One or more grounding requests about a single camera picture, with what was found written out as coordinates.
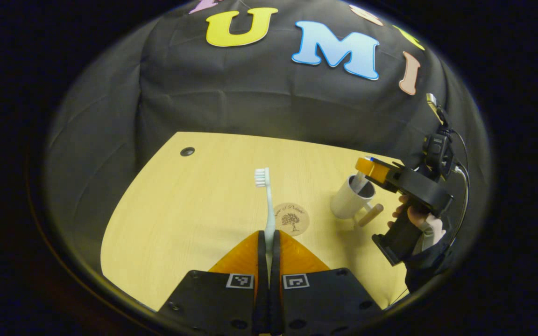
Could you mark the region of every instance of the white mug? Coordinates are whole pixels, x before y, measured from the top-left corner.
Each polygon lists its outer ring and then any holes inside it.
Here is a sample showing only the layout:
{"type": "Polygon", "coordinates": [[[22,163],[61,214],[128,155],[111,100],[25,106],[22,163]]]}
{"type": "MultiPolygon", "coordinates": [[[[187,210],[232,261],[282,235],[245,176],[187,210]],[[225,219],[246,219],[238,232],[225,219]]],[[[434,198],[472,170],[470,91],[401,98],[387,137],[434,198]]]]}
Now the white mug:
{"type": "Polygon", "coordinates": [[[344,184],[338,193],[331,199],[331,212],[338,218],[352,218],[363,207],[367,209],[368,212],[372,210],[370,201],[375,196],[375,187],[369,181],[362,187],[358,194],[355,193],[350,185],[355,176],[356,175],[350,175],[350,177],[344,181],[344,184]]]}

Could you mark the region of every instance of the letter u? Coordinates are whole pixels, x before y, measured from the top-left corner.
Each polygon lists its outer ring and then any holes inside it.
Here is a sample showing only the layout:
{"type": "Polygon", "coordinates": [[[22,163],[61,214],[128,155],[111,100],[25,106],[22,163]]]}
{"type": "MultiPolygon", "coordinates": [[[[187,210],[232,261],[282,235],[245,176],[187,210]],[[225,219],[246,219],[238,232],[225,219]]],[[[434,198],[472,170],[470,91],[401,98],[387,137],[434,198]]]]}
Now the letter u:
{"type": "Polygon", "coordinates": [[[252,14],[252,26],[244,34],[233,35],[230,33],[230,24],[238,11],[227,11],[207,17],[207,42],[216,47],[234,47],[254,43],[267,34],[271,15],[277,13],[277,8],[252,8],[248,10],[252,14]]]}

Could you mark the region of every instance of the black fabric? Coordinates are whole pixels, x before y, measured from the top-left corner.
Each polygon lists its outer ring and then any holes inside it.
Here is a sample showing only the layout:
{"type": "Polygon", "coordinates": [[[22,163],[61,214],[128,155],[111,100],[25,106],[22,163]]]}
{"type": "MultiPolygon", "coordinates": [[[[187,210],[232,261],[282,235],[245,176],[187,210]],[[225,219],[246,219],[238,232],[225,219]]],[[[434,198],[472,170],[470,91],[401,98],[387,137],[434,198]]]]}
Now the black fabric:
{"type": "MultiPolygon", "coordinates": [[[[420,51],[399,30],[377,26],[332,0],[224,0],[188,14],[190,2],[169,11],[111,47],[76,81],[51,124],[45,196],[59,236],[75,257],[100,270],[107,222],[139,170],[177,131],[251,134],[324,143],[401,158],[414,166],[422,139],[438,126],[425,103],[433,93],[469,146],[473,186],[467,219],[454,248],[465,252],[480,230],[492,178],[491,153],[478,109],[429,45],[420,51]],[[242,47],[205,40],[213,14],[237,10],[231,32],[250,28],[255,7],[275,7],[267,35],[242,47]],[[371,81],[323,59],[298,64],[296,21],[324,23],[340,39],[361,32],[380,42],[371,81]],[[399,89],[409,51],[421,63],[417,93],[399,89]]],[[[454,149],[463,160],[461,147],[454,149]]],[[[457,177],[446,183],[461,204],[457,177]]]]}

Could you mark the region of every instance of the wooden table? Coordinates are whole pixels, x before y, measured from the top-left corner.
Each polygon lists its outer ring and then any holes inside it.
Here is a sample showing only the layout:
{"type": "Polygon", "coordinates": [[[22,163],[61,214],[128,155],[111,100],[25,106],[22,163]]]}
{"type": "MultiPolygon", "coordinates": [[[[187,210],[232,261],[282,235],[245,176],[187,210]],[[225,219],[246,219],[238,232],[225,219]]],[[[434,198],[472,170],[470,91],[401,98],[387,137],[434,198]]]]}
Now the wooden table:
{"type": "MultiPolygon", "coordinates": [[[[316,143],[220,133],[177,132],[126,190],[101,247],[103,274],[152,310],[159,310],[189,270],[209,270],[237,243],[263,230],[265,188],[256,168],[269,167],[273,205],[296,203],[310,215],[295,236],[330,268],[348,267],[381,308],[406,289],[403,264],[392,267],[372,242],[387,231],[399,195],[376,188],[385,207],[363,228],[338,219],[331,197],[368,153],[316,143]],[[194,147],[190,156],[181,156],[194,147]]],[[[380,155],[385,161],[394,160],[380,155]]]]}

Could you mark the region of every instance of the toothbrush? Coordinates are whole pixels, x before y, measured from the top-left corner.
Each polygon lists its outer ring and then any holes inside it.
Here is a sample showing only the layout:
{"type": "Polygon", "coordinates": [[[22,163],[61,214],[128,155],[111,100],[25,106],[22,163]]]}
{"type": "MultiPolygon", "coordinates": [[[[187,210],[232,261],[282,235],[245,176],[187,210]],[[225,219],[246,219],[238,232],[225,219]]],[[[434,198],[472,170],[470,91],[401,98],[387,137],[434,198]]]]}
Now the toothbrush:
{"type": "Polygon", "coordinates": [[[267,226],[265,227],[265,257],[267,258],[267,272],[271,276],[271,261],[273,261],[273,234],[275,233],[275,214],[271,201],[271,182],[269,180],[269,167],[255,170],[255,184],[257,187],[267,187],[267,226]]]}

